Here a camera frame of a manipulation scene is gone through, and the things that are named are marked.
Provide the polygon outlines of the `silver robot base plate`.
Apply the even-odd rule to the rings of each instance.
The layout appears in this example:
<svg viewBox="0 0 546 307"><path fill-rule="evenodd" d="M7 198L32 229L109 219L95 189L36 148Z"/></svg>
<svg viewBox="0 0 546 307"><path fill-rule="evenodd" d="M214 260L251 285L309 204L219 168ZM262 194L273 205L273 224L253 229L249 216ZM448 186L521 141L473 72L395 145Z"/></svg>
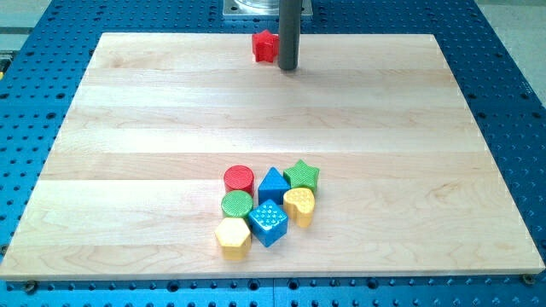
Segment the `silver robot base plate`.
<svg viewBox="0 0 546 307"><path fill-rule="evenodd" d="M279 15L280 0L223 0L223 17L228 19L265 18Z"/></svg>

